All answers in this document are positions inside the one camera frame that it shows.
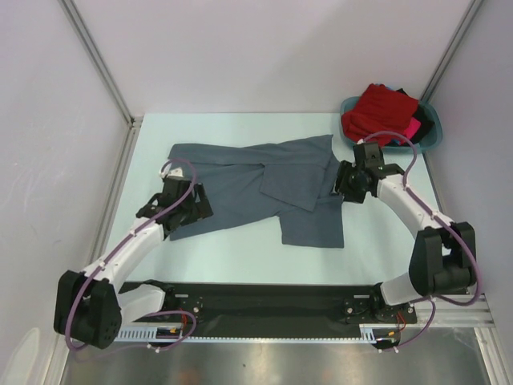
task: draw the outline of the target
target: white wall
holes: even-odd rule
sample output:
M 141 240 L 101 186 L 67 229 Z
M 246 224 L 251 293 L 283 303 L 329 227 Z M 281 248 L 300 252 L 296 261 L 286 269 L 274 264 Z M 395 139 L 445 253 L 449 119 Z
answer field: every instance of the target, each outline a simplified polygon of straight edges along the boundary
M 444 129 L 429 154 L 446 211 L 476 230 L 484 289 L 513 358 L 513 2 L 485 2 L 433 104 Z
M 18 353 L 39 383 L 57 282 L 89 258 L 127 127 L 57 1 L 3 1 L 0 36 L 0 377 L 21 385 L 14 352 L 32 330 Z
M 75 0 L 128 106 L 336 112 L 369 83 L 419 97 L 471 0 Z

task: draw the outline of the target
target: blue cloth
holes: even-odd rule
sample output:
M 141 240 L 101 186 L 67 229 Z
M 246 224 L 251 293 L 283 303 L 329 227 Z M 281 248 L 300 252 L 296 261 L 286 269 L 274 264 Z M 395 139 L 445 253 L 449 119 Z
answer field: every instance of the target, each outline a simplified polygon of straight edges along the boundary
M 169 157 L 194 165 L 214 215 L 178 228 L 170 239 L 278 216 L 286 245 L 343 247 L 342 198 L 331 194 L 339 165 L 332 137 L 246 148 L 175 144 Z

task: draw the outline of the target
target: white table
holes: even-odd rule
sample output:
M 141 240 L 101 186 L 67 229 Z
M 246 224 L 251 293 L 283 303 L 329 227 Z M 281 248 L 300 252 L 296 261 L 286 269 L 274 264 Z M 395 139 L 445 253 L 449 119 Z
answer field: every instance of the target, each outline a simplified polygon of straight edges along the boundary
M 148 114 L 144 117 L 108 242 L 112 248 L 131 226 L 135 213 L 162 189 L 158 171 L 175 143 L 244 147 L 333 134 L 333 153 L 353 160 L 339 134 L 338 114 Z M 410 154 L 385 153 L 386 163 L 406 168 Z M 432 204 L 434 191 L 424 159 L 410 183 Z M 129 277 L 165 282 L 364 285 L 406 271 L 414 240 L 382 202 L 344 203 L 344 249 L 281 244 L 276 217 L 235 229 L 179 241 L 165 241 Z

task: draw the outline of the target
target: red towel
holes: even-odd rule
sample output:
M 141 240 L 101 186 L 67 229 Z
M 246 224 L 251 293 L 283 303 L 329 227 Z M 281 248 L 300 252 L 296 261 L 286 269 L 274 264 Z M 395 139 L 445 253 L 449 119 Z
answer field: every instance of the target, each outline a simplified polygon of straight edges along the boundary
M 358 142 L 379 131 L 404 134 L 410 126 L 412 115 L 417 111 L 418 100 L 383 85 L 370 84 L 356 106 L 342 115 L 344 135 Z M 388 144 L 393 136 L 379 136 L 380 146 Z

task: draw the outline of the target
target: blue basket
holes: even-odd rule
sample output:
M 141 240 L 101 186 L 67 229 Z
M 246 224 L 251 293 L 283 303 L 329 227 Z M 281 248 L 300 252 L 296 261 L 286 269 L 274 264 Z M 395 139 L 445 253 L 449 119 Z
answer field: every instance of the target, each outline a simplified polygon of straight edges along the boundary
M 356 105 L 357 101 L 360 99 L 359 96 L 354 96 L 352 98 L 348 98 L 342 102 L 342 105 L 340 106 L 340 114 L 341 116 L 346 113 L 347 111 L 351 111 L 354 106 Z M 415 145 L 415 147 L 420 151 L 424 152 L 427 150 L 431 150 L 432 148 L 435 148 L 442 142 L 442 125 L 440 124 L 440 119 L 438 117 L 438 114 L 434 110 L 433 107 L 431 107 L 430 104 L 422 101 L 418 101 L 418 104 L 424 108 L 424 111 L 426 112 L 427 117 L 434 122 L 434 126 L 431 128 L 431 130 L 428 132 L 426 136 L 422 138 L 422 140 Z M 344 136 L 344 132 L 342 131 L 342 122 L 340 122 L 340 135 L 343 140 L 346 140 L 347 142 L 350 142 L 351 145 L 354 144 L 354 142 Z M 386 151 L 392 151 L 392 152 L 411 152 L 410 147 L 399 147 L 399 146 L 385 146 L 383 147 Z

